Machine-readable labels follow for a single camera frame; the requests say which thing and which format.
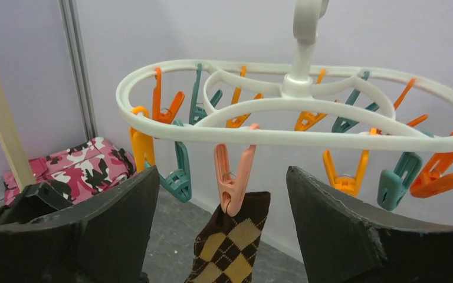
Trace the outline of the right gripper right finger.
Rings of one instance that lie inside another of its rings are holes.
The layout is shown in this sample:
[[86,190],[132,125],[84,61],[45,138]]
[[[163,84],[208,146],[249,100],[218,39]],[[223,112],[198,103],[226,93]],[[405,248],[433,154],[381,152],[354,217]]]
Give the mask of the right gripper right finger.
[[453,226],[363,202],[297,166],[286,184],[309,282],[453,282]]

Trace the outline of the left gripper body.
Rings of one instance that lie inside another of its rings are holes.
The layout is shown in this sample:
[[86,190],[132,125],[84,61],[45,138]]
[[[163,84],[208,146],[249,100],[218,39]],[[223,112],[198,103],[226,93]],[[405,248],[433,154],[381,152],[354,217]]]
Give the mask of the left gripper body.
[[0,207],[0,225],[28,223],[73,204],[71,188],[61,181],[27,186],[9,205]]

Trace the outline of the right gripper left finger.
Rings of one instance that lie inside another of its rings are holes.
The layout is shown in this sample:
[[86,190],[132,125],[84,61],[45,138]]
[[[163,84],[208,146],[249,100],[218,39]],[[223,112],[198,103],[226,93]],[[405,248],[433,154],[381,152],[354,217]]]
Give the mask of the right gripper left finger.
[[0,225],[0,282],[147,282],[158,194],[152,166],[65,209]]

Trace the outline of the brown argyle sock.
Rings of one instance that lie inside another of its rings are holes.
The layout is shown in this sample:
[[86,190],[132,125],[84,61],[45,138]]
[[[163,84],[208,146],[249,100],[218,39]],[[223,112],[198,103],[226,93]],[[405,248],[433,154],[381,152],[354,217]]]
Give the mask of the brown argyle sock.
[[197,235],[192,270],[185,282],[252,282],[270,192],[246,193],[241,210],[231,217],[218,206]]

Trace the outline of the white plastic clip hanger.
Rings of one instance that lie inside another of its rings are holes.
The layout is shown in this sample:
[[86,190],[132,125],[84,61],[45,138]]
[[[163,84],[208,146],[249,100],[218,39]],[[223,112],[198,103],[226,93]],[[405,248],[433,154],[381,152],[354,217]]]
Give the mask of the white plastic clip hanger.
[[[291,64],[241,63],[230,61],[174,60],[145,66],[125,77],[117,87],[116,101],[123,118],[140,133],[177,143],[214,142],[228,148],[230,168],[237,171],[242,152],[251,144],[278,146],[326,146],[362,150],[355,177],[336,175],[329,152],[323,155],[331,186],[342,192],[357,192],[362,182],[370,150],[396,150],[402,158],[395,170],[382,172],[379,183],[380,205],[392,210],[406,192],[417,198],[428,198],[453,189],[453,132],[446,137],[430,136],[396,119],[397,103],[370,83],[371,78],[405,83],[453,105],[453,89],[412,74],[385,68],[311,65],[317,41],[317,24],[327,8],[326,1],[296,3],[293,34],[297,54]],[[207,93],[218,82],[263,94],[263,98],[233,103],[217,109],[205,99],[205,117],[180,124],[164,121],[160,114],[161,82],[154,89],[152,116],[137,113],[130,104],[132,88],[140,81],[163,73],[195,70],[206,71],[203,86]],[[333,114],[346,121],[367,123],[370,131],[347,133],[343,129],[326,132],[304,130],[262,130],[250,127],[220,128],[219,123],[251,113],[298,111]]]

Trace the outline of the pink clothespin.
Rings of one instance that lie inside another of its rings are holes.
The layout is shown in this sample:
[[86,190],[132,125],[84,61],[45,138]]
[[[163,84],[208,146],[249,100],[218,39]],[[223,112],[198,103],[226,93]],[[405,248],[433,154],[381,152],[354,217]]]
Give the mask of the pink clothespin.
[[242,152],[236,172],[230,168],[226,144],[214,148],[214,162],[220,206],[223,213],[236,216],[242,208],[257,146],[251,144]]

